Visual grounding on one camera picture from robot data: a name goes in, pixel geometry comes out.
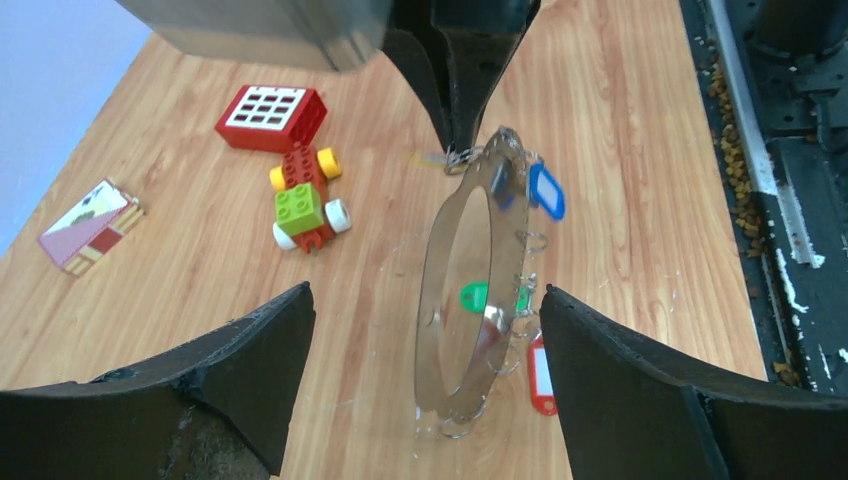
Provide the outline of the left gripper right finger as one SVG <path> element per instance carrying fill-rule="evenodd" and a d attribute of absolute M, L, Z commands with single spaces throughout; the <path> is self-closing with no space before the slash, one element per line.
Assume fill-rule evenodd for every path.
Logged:
<path fill-rule="evenodd" d="M 576 479 L 843 479 L 847 401 L 706 363 L 549 286 L 547 362 Z"/>

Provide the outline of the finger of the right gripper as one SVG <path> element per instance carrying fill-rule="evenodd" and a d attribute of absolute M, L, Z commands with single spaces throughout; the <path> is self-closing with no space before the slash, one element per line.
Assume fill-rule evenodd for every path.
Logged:
<path fill-rule="evenodd" d="M 434 63 L 425 45 L 411 32 L 389 28 L 382 51 L 395 65 L 427 111 L 443 152 L 452 147 L 452 125 L 442 102 Z"/>
<path fill-rule="evenodd" d="M 445 43 L 446 120 L 443 145 L 476 144 L 485 109 L 540 9 L 539 1 L 433 1 L 432 27 Z"/>

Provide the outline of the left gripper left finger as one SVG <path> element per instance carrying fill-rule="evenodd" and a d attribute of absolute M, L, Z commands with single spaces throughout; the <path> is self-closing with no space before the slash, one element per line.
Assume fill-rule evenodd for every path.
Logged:
<path fill-rule="evenodd" d="M 90 382 L 5 391 L 1 475 L 277 475 L 315 320 L 304 282 L 242 318 Z"/>

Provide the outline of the yellow key tag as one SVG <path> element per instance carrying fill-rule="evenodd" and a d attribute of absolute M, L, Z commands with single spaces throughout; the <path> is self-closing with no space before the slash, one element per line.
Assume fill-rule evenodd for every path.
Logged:
<path fill-rule="evenodd" d="M 447 156 L 444 153 L 414 152 L 408 156 L 407 163 L 419 167 L 444 169 Z"/>

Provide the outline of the red key tag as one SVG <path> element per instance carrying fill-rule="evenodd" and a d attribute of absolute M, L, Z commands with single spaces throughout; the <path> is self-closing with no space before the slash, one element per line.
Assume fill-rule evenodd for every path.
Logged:
<path fill-rule="evenodd" d="M 531 405 L 542 415 L 557 415 L 557 405 L 554 398 L 547 356 L 541 334 L 537 334 L 530 341 L 527 348 L 526 360 L 528 365 Z"/>

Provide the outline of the red white window brick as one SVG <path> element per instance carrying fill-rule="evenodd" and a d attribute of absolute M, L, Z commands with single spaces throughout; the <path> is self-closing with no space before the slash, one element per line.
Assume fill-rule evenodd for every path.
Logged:
<path fill-rule="evenodd" d="M 311 144 L 327 113 L 314 88 L 244 85 L 215 131 L 232 148 L 285 153 Z"/>

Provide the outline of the blue key tag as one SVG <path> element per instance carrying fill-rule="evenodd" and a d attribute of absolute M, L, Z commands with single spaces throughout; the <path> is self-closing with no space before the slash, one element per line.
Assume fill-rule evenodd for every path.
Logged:
<path fill-rule="evenodd" d="M 536 162 L 530 166 L 526 186 L 531 208 L 541 208 L 554 222 L 564 219 L 566 213 L 564 190 L 543 162 Z"/>

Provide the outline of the green key tag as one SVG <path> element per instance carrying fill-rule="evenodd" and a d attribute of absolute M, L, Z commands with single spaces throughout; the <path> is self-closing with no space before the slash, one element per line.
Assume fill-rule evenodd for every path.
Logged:
<path fill-rule="evenodd" d="M 525 310 L 530 302 L 532 295 L 526 288 L 522 288 L 519 292 L 516 310 Z M 488 283 L 471 282 L 465 285 L 459 293 L 460 304 L 463 308 L 472 313 L 483 313 L 488 300 Z"/>

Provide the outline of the toy brick car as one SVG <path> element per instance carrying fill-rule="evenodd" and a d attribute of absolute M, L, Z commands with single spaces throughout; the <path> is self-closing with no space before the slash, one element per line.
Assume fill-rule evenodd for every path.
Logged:
<path fill-rule="evenodd" d="M 269 172 L 275 189 L 272 233 L 280 248 L 309 254 L 352 228 L 346 204 L 328 196 L 329 182 L 341 174 L 331 148 L 296 143 L 282 154 L 281 164 Z"/>

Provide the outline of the pink picture block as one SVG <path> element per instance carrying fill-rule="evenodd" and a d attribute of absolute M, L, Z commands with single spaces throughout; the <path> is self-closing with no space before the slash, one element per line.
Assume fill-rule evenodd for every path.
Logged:
<path fill-rule="evenodd" d="M 136 197 L 105 178 L 42 233 L 39 244 L 56 267 L 80 277 L 145 215 Z"/>

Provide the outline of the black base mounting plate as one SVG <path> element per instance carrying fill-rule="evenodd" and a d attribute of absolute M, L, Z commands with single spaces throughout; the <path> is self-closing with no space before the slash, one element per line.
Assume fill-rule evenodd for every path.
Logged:
<path fill-rule="evenodd" d="M 681 5 L 767 377 L 847 392 L 847 5 Z"/>

